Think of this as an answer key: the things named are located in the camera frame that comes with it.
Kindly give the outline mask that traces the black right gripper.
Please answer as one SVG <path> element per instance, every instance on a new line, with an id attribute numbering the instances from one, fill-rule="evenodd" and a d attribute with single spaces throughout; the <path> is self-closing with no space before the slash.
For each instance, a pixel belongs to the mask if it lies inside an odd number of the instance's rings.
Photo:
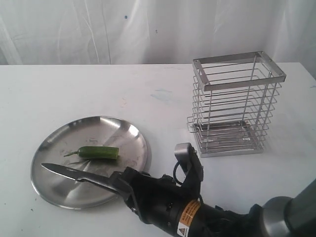
<path id="1" fill-rule="evenodd" d="M 123 197 L 124 203 L 141 222 L 155 226 L 175 226 L 186 204 L 197 199 L 200 185 L 177 186 L 172 177 L 154 178 L 133 168 L 126 168 L 124 177 L 115 171 L 108 186 Z"/>

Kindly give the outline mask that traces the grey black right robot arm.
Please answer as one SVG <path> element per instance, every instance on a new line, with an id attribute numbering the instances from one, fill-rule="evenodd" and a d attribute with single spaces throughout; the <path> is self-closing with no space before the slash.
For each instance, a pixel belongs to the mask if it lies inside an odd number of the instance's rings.
<path id="1" fill-rule="evenodd" d="M 191 168 L 184 182 L 174 176 L 154 178 L 130 167 L 110 177 L 111 187 L 139 219 L 173 237 L 313 237 L 316 234 L 316 185 L 297 197 L 274 197 L 238 214 L 205 204 L 200 195 L 201 168 Z"/>

